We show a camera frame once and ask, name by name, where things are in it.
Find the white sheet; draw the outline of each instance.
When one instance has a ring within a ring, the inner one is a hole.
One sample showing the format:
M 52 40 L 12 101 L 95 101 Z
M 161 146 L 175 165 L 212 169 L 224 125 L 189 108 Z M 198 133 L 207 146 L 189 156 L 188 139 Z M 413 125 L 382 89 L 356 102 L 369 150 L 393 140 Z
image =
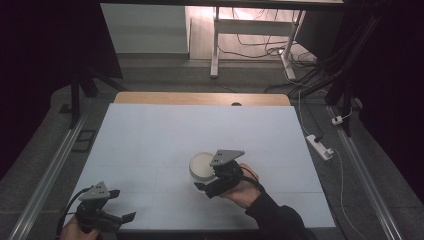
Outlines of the white sheet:
M 121 229 L 255 229 L 243 209 L 193 185 L 190 159 L 217 149 L 245 151 L 237 161 L 306 227 L 335 226 L 292 107 L 111 104 L 74 194 L 100 181 L 120 189 L 104 210 L 137 212 Z

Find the white desk leg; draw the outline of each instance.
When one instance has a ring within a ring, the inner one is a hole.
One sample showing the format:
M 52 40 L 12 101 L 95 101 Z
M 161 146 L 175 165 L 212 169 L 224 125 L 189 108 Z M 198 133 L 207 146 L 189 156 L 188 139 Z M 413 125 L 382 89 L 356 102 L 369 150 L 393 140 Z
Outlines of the white desk leg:
M 286 49 L 284 50 L 283 54 L 280 55 L 281 61 L 283 61 L 283 65 L 286 71 L 286 75 L 288 80 L 296 80 L 296 76 L 294 75 L 293 68 L 291 67 L 290 60 L 289 60 L 289 54 L 291 46 L 293 45 L 294 37 L 296 36 L 297 28 L 299 27 L 299 22 L 302 17 L 303 11 L 300 11 L 297 15 L 297 18 L 295 22 L 293 22 L 293 26 L 290 32 L 289 40 L 287 42 Z
M 219 7 L 214 7 L 214 33 L 211 60 L 211 78 L 218 78 L 218 33 L 219 33 Z

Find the white lid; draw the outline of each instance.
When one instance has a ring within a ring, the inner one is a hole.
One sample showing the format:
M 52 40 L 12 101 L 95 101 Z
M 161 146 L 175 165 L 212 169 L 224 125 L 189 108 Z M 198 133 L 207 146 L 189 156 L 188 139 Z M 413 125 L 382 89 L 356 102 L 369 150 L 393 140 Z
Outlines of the white lid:
M 207 152 L 201 152 L 194 156 L 190 161 L 190 174 L 199 181 L 212 180 L 214 175 L 213 168 L 209 165 L 213 155 Z

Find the white power strip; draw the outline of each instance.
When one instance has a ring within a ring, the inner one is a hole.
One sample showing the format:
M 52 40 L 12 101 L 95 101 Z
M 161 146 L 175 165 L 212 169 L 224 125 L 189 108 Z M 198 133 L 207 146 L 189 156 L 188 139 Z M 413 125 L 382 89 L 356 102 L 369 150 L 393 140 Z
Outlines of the white power strip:
M 315 138 L 316 137 L 314 135 L 309 135 L 306 137 L 306 140 L 308 140 L 308 143 L 315 149 L 315 151 L 319 154 L 322 160 L 327 161 L 333 158 L 333 149 L 327 149 L 324 147 L 324 145 L 322 145 L 321 142 L 315 142 Z

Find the black sleeve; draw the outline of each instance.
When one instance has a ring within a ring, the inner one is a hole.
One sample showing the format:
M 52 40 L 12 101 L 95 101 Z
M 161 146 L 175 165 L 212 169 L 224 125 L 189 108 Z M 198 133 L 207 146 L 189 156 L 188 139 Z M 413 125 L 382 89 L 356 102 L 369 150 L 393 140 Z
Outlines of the black sleeve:
M 300 215 L 290 207 L 279 207 L 266 192 L 261 193 L 245 213 L 256 220 L 264 239 L 307 239 Z

